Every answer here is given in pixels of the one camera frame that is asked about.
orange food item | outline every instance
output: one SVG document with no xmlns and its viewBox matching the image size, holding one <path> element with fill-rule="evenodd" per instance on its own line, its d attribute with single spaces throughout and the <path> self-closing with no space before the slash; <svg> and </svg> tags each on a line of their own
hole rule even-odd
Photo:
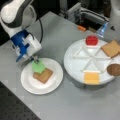
<svg viewBox="0 0 120 120">
<path fill-rule="evenodd" d="M 78 29 L 79 29 L 79 30 L 82 30 L 82 31 L 86 31 L 86 28 L 83 27 L 83 26 L 80 26 L 80 25 L 78 26 Z"/>
<path fill-rule="evenodd" d="M 84 82 L 89 85 L 99 85 L 99 73 L 85 72 Z"/>
</svg>

table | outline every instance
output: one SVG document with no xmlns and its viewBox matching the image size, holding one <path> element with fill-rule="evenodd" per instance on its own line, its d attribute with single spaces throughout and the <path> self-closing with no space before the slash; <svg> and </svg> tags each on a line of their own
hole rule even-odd
<svg viewBox="0 0 120 120">
<path fill-rule="evenodd" d="M 63 67 L 67 48 L 79 39 L 90 35 L 51 12 L 42 18 L 44 27 L 41 57 L 52 58 Z M 40 38 L 39 23 L 28 28 Z M 8 41 L 0 47 L 0 81 L 12 91 L 42 120 L 118 120 L 120 117 L 120 77 L 106 87 L 95 90 L 81 90 L 64 70 L 62 84 L 54 92 L 37 96 L 27 92 L 21 85 L 20 75 L 26 63 L 16 63 L 16 54 Z"/>
</svg>

cable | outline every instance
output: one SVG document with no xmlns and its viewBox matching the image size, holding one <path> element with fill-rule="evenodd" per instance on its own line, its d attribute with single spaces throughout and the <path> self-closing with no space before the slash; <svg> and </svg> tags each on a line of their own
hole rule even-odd
<svg viewBox="0 0 120 120">
<path fill-rule="evenodd" d="M 42 40 L 43 40 L 43 25 L 42 25 L 42 21 L 40 19 L 39 12 L 38 12 L 37 8 L 36 8 L 36 12 L 37 12 L 37 16 L 38 16 L 38 20 L 39 20 L 40 28 L 41 28 L 41 38 L 40 38 L 40 41 L 39 41 L 41 43 Z"/>
<path fill-rule="evenodd" d="M 104 21 L 108 22 L 108 20 L 105 19 L 105 17 L 103 17 L 103 16 L 101 16 L 101 15 L 99 15 L 99 14 L 96 14 L 96 13 L 94 13 L 94 12 L 87 11 L 87 10 L 81 10 L 80 12 L 88 12 L 88 13 L 94 14 L 94 15 L 96 15 L 96 16 L 102 18 Z"/>
<path fill-rule="evenodd" d="M 39 23 L 40 23 L 40 27 L 41 27 L 41 38 L 40 38 L 40 43 L 41 43 L 43 40 L 43 25 L 42 25 L 42 21 L 40 18 L 39 18 Z"/>
</svg>

bread slice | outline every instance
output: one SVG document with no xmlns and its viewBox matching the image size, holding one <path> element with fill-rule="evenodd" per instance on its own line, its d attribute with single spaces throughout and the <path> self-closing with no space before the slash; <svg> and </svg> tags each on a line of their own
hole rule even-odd
<svg viewBox="0 0 120 120">
<path fill-rule="evenodd" d="M 120 45 L 117 43 L 116 40 L 112 40 L 110 43 L 102 46 L 101 49 L 108 57 L 116 57 L 120 54 Z"/>
<path fill-rule="evenodd" d="M 33 74 L 33 77 L 39 80 L 40 82 L 42 82 L 43 84 L 45 84 L 52 74 L 53 74 L 53 71 L 46 68 L 41 74 L 35 72 Z"/>
</svg>

white plate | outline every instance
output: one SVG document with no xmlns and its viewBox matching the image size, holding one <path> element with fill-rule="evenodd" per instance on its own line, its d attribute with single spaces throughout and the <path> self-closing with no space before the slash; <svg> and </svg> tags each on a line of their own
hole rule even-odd
<svg viewBox="0 0 120 120">
<path fill-rule="evenodd" d="M 100 84 L 105 84 L 111 81 L 114 77 L 108 74 L 106 67 L 112 63 L 119 64 L 120 57 L 117 56 L 113 59 L 111 58 L 108 59 L 105 53 L 101 49 L 99 49 L 101 46 L 105 44 L 106 44 L 105 41 L 99 40 L 98 45 L 92 48 L 86 46 L 85 39 L 73 43 L 67 49 L 64 56 L 64 66 L 68 74 L 75 80 L 84 83 L 83 69 L 85 71 L 96 71 L 96 72 L 100 71 L 101 69 L 104 72 L 100 71 L 101 72 L 99 74 Z"/>
<path fill-rule="evenodd" d="M 41 58 L 46 68 L 53 71 L 46 84 L 33 78 L 32 63 L 29 63 L 21 73 L 22 86 L 33 94 L 47 94 L 55 90 L 63 79 L 63 70 L 58 62 L 48 58 Z"/>
</svg>

